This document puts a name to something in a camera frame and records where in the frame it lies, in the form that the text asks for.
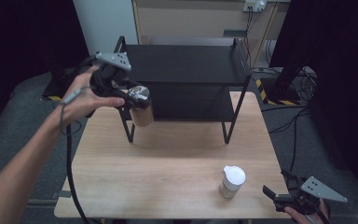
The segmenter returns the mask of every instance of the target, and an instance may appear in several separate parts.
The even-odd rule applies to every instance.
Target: electrical outlet
[[[262,12],[266,8],[265,0],[246,0],[243,11]]]
[[[255,8],[256,0],[246,0],[245,5],[243,5],[243,11],[253,11]]]
[[[264,11],[264,9],[266,8],[266,4],[267,4],[267,1],[257,0],[257,1],[255,2],[254,11],[255,11],[255,12],[262,12],[262,11]]]

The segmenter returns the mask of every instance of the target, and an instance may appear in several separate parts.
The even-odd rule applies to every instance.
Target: cup lid
[[[135,86],[129,89],[129,96],[139,100],[147,100],[150,95],[150,91],[144,86]]]
[[[237,190],[245,182],[246,174],[238,166],[226,166],[223,173],[225,174],[223,183],[228,189]]]

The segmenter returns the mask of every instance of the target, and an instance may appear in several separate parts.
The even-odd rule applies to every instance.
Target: table top
[[[236,106],[240,92],[232,92]],[[246,180],[229,200],[219,192],[226,165]],[[255,95],[246,92],[229,144],[219,122],[154,122],[129,143],[118,111],[89,119],[73,161],[78,199],[87,217],[288,218],[275,211],[263,185],[287,193]],[[69,190],[65,181],[62,190]],[[57,217],[79,217],[60,198]]]

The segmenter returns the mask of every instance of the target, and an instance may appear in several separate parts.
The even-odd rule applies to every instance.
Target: black curtain
[[[310,106],[327,150],[339,167],[349,167],[358,178],[358,2],[324,0],[323,13],[312,15],[321,1],[292,0],[271,66],[289,64],[288,55],[298,50],[293,48],[298,30],[307,29],[303,24],[309,17],[320,18],[308,57],[299,66],[317,74]]]
[[[61,75],[88,55],[73,1],[0,0],[0,113],[24,79]]]

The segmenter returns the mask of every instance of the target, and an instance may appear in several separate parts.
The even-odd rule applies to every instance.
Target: white wall
[[[118,38],[138,44],[131,0],[74,0],[89,54],[112,52]]]

